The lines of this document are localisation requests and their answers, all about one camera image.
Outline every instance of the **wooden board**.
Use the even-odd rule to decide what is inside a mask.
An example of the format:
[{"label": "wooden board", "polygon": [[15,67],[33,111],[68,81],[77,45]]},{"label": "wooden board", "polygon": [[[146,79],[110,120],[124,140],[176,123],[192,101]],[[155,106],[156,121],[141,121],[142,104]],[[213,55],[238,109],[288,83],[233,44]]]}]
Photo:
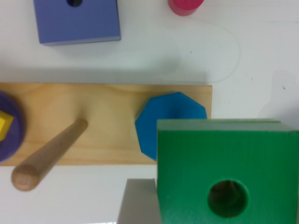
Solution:
[{"label": "wooden board", "polygon": [[181,91],[211,116],[211,86],[2,83],[0,91],[16,100],[27,123],[21,148],[1,165],[18,165],[78,118],[89,127],[58,165],[155,164],[141,153],[135,131],[150,97]]}]

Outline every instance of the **wooden dowel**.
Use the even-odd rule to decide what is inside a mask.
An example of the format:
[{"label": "wooden dowel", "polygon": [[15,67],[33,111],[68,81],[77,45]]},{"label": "wooden dowel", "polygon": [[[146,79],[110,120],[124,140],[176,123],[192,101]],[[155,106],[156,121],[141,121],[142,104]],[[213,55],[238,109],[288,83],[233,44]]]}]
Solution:
[{"label": "wooden dowel", "polygon": [[22,191],[36,188],[65,152],[82,135],[87,126],[88,123],[84,119],[77,119],[45,146],[18,165],[11,174],[11,182],[15,188]]}]

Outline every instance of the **red cylinder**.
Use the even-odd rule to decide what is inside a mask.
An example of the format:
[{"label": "red cylinder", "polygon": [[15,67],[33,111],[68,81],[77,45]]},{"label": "red cylinder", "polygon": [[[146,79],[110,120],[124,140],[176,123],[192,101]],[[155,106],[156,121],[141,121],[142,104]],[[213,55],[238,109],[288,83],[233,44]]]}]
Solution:
[{"label": "red cylinder", "polygon": [[202,5],[204,0],[168,0],[168,5],[179,16],[189,16]]}]

